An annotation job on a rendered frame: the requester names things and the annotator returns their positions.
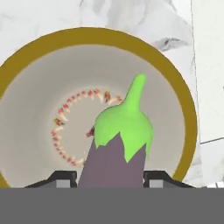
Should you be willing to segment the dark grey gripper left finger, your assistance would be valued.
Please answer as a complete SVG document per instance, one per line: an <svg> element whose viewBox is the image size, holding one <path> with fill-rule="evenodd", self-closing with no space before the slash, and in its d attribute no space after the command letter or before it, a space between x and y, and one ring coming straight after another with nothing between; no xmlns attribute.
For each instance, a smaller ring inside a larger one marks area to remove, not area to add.
<svg viewBox="0 0 224 224"><path fill-rule="evenodd" d="M49 178L28 185L27 188L76 188L77 171L55 171Z"/></svg>

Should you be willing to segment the purple eggplant with green cap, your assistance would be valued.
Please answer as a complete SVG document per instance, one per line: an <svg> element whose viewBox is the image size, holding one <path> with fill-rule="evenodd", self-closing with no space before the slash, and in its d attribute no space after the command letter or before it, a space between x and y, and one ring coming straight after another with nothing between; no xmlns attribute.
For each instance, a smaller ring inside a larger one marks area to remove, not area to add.
<svg viewBox="0 0 224 224"><path fill-rule="evenodd" d="M78 187L141 188L154 130L140 109L146 75L131 82L123 102L104 109L94 121L94 139Z"/></svg>

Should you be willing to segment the white bowl with gold rim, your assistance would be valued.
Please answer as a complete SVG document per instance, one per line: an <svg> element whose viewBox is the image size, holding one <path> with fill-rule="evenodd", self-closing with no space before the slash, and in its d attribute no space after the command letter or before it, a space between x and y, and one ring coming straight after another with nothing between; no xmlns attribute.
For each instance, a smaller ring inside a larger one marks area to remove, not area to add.
<svg viewBox="0 0 224 224"><path fill-rule="evenodd" d="M57 31L25 45L0 66L0 173L12 187L77 171L94 139L97 116L124 101L146 75L140 109L154 136L143 171L187 174L197 143L192 95L156 48L104 28Z"/></svg>

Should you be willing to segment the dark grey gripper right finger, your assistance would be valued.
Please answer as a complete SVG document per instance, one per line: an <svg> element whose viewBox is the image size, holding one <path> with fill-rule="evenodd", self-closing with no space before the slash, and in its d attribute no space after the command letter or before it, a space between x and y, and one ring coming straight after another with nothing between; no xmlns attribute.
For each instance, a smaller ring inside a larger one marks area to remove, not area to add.
<svg viewBox="0 0 224 224"><path fill-rule="evenodd" d="M143 186L145 188L192 188L191 185L173 179L166 171L144 171Z"/></svg>

